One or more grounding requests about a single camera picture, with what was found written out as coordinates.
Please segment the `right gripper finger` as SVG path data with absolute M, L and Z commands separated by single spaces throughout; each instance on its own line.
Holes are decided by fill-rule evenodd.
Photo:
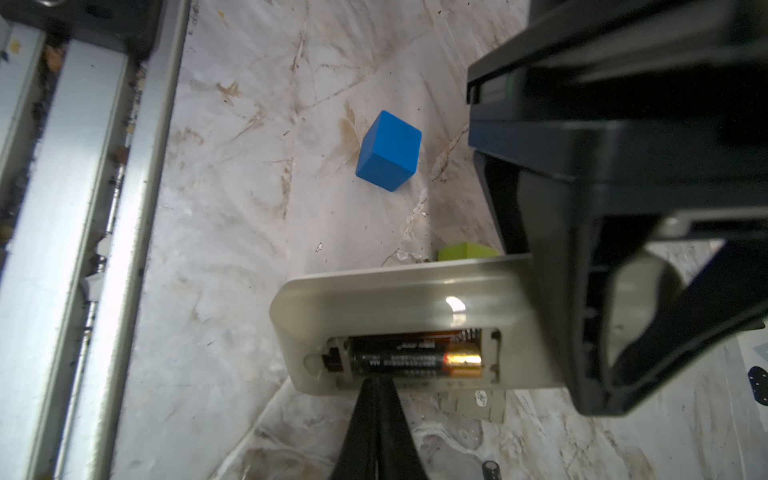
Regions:
M 330 477 L 427 477 L 391 378 L 378 376 L 364 380 Z

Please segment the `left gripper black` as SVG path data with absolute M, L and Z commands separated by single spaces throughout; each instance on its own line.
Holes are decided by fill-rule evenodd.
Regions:
M 579 413 L 626 414 L 765 320 L 765 2 L 534 1 L 466 100 Z

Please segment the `AAA battery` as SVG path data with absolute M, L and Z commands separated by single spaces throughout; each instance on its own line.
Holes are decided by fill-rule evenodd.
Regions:
M 350 344 L 352 372 L 393 378 L 480 378 L 484 365 L 476 342 L 446 339 L 355 338 Z

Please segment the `white remote control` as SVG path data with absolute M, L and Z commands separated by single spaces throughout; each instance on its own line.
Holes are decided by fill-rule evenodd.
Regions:
M 432 262 L 287 282 L 270 318 L 294 387 L 318 396 L 357 392 L 391 378 L 403 392 L 558 388 L 527 255 Z M 355 338 L 446 339 L 481 346 L 480 378 L 358 376 Z

